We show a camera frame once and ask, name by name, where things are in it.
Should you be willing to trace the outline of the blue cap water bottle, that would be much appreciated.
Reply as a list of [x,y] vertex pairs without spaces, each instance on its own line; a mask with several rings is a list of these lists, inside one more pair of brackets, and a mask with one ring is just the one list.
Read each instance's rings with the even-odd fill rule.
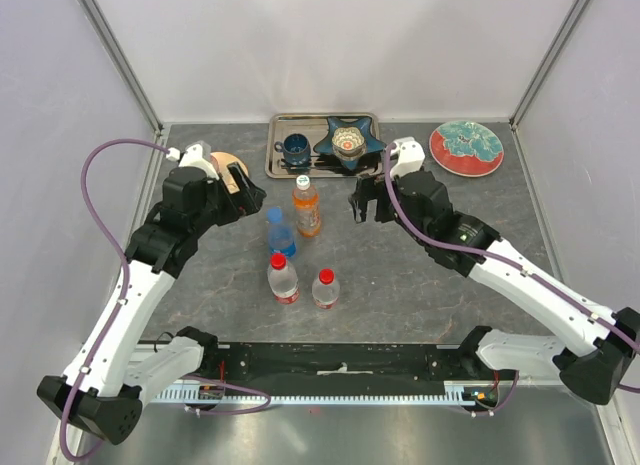
[[266,212],[268,229],[267,244],[271,254],[281,253],[292,258],[297,251],[293,229],[285,219],[280,207],[269,208]]

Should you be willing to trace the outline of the orange tea bottle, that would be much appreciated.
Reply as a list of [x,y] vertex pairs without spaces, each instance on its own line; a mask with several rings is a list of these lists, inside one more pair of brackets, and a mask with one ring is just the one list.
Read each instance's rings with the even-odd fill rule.
[[316,236],[321,228],[319,194],[311,180],[310,187],[306,190],[299,189],[295,181],[292,199],[298,232],[304,237]]

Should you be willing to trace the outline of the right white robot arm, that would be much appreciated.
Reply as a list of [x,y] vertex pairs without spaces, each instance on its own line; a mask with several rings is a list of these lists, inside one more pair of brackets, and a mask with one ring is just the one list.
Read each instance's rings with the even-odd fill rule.
[[424,168],[391,179],[385,174],[357,180],[349,202],[354,218],[395,221],[438,265],[496,292],[544,325],[548,337],[512,335],[478,326],[458,353],[467,377],[491,369],[531,377],[556,377],[573,394],[606,405],[639,354],[639,314],[593,302],[527,260],[498,231],[454,209],[448,190]]

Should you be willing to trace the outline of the white tea bottle cap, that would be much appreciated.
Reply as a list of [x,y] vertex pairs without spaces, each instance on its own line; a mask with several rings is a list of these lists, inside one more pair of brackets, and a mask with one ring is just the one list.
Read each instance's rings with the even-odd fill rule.
[[300,175],[296,178],[296,186],[301,190],[306,190],[310,187],[310,178],[307,175]]

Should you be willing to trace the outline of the blue teacup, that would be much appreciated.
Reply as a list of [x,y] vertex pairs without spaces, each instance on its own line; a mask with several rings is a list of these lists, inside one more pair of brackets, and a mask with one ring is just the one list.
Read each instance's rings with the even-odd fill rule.
[[288,135],[283,141],[276,141],[274,149],[281,153],[290,166],[306,166],[311,161],[311,149],[308,139],[299,133]]

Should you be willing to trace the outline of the blue star-shaped dish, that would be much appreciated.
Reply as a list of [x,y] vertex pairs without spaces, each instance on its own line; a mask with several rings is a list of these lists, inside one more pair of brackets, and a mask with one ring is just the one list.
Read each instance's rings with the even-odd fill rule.
[[372,133],[371,116],[351,117],[344,120],[337,116],[326,118],[328,131],[314,147],[320,155],[332,155],[349,171],[354,171],[366,156],[382,153],[386,144]]

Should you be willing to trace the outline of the red cap water bottle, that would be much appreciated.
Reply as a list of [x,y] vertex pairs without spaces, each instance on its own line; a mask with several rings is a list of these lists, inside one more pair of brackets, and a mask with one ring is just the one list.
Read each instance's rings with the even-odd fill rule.
[[275,299],[285,305],[299,298],[299,281],[294,266],[283,253],[271,255],[267,280]]
[[329,310],[337,303],[340,283],[330,268],[322,269],[312,285],[312,297],[317,307]]

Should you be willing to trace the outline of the small patterned bowl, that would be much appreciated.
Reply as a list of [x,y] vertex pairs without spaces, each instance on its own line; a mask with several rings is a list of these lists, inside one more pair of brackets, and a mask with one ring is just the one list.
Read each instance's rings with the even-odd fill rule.
[[352,160],[362,156],[366,150],[366,141],[357,127],[339,127],[331,139],[332,150],[336,156]]

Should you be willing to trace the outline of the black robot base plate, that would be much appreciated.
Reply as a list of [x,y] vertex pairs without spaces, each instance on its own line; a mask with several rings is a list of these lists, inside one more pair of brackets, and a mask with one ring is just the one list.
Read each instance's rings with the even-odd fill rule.
[[514,377],[456,346],[259,342],[206,349],[196,374],[277,395],[436,394],[446,382]]

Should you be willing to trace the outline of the tan wooden plate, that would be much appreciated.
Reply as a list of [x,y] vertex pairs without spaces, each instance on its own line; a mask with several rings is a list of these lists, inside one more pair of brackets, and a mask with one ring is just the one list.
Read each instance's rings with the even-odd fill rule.
[[216,169],[219,176],[222,177],[224,184],[231,194],[235,194],[239,191],[239,186],[236,180],[231,175],[228,167],[232,164],[237,164],[243,173],[249,177],[249,171],[246,164],[240,160],[237,156],[227,153],[216,151],[211,153],[211,162]]

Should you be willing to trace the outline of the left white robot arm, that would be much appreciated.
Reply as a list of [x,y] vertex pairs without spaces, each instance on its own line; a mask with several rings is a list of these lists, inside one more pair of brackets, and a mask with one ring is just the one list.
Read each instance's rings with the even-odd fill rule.
[[94,330],[65,371],[44,377],[38,386],[38,397],[63,427],[72,425],[118,445],[144,407],[176,380],[192,373],[208,378],[218,370],[217,337],[194,327],[180,330],[138,366],[129,362],[151,315],[197,253],[204,233],[262,208],[265,191],[238,164],[228,171],[236,192],[223,179],[192,166],[176,168],[164,179],[160,201],[130,238],[124,269]]

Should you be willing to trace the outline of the red teal floral plate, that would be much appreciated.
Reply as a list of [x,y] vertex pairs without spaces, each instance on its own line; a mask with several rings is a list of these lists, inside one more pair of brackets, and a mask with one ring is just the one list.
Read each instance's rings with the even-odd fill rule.
[[504,146],[493,131],[465,120],[439,125],[429,138],[429,151],[441,168],[466,178],[492,174],[505,155]]

